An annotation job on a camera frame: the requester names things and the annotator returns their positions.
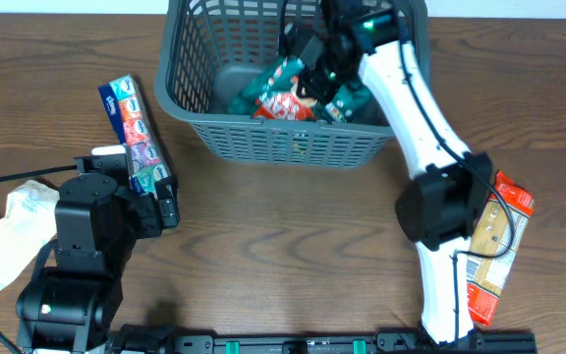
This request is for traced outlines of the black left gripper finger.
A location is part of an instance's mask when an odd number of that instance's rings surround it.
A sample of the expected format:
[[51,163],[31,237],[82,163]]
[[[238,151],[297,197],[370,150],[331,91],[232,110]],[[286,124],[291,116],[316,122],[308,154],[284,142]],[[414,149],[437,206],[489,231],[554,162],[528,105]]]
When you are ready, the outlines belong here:
[[176,200],[178,196],[178,180],[175,175],[169,175],[154,183],[158,200]]
[[176,228],[180,222],[180,214],[176,199],[173,197],[159,199],[157,205],[163,227]]

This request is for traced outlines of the colourful tissue pack strip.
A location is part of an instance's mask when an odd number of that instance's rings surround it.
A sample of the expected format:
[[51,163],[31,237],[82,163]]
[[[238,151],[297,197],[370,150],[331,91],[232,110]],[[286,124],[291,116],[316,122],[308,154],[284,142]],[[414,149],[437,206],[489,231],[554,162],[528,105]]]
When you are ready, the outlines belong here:
[[130,154],[130,184],[140,195],[158,196],[158,182],[170,176],[159,141],[148,119],[135,78],[126,75],[98,88],[119,142]]

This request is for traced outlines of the green Nescafe coffee bag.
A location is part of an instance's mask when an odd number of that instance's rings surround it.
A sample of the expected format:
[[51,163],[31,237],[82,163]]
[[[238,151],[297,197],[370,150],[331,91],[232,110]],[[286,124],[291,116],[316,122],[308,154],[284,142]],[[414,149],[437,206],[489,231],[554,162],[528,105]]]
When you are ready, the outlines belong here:
[[328,103],[298,96],[303,68],[300,59],[278,57],[233,98],[228,113],[254,119],[352,123],[371,103],[371,93],[360,82],[342,86]]

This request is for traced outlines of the white paper pouch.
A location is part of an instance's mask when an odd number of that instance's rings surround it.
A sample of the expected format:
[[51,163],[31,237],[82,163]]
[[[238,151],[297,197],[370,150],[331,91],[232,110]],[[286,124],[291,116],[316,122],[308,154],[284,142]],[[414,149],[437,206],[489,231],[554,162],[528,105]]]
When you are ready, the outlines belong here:
[[56,235],[58,201],[56,190],[32,180],[8,194],[6,212],[0,218],[0,291]]

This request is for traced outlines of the orange pasta packet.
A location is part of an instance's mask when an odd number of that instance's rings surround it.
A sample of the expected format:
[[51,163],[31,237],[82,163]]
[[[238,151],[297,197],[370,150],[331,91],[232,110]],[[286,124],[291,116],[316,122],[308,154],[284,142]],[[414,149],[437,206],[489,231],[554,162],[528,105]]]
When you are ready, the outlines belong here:
[[511,211],[515,237],[510,243],[507,215],[495,196],[491,195],[475,229],[470,251],[485,255],[503,253],[504,256],[495,259],[467,258],[469,312],[472,320],[482,325],[491,325],[521,238],[535,209],[533,195],[501,170],[495,174],[494,186]]

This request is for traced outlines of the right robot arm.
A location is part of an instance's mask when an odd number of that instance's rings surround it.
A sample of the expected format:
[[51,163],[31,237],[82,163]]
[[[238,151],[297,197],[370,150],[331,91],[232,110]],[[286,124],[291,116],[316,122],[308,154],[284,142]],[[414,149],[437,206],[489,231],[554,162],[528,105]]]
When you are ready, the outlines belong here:
[[282,21],[279,49],[300,57],[297,92],[321,103],[359,81],[378,104],[403,153],[410,183],[395,205],[399,225],[417,248],[424,290],[421,325],[440,347],[458,346],[474,330],[467,261],[488,197],[492,163],[474,154],[445,119],[421,59],[426,21],[411,1],[371,11],[360,1],[323,1],[327,37]]

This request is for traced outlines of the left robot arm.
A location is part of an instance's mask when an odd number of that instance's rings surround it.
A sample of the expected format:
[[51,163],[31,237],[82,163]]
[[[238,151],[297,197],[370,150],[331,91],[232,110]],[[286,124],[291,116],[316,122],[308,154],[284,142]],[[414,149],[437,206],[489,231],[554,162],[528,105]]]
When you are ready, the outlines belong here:
[[140,195],[102,173],[83,173],[61,186],[56,264],[38,265],[17,301],[23,352],[86,353],[108,341],[137,241],[179,222],[176,179],[155,186],[156,193]]

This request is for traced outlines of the grey plastic basket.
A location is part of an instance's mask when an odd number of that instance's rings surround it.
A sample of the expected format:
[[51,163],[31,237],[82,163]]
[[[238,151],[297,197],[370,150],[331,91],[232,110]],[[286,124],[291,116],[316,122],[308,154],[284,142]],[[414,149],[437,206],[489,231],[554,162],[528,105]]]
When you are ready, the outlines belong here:
[[159,105],[233,161],[355,168],[395,134],[357,80],[332,101],[307,97],[304,62],[279,47],[326,38],[317,1],[176,0],[168,5],[155,81]]

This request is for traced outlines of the black mounting rail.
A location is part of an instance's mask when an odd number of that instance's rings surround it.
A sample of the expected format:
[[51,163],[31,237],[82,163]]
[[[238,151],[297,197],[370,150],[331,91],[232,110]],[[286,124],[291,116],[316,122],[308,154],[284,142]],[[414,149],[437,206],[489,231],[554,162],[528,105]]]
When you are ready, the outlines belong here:
[[454,342],[438,344],[418,328],[387,328],[374,334],[233,337],[180,335],[169,326],[126,324],[101,351],[118,354],[537,354],[538,345],[533,333],[520,330],[474,329]]

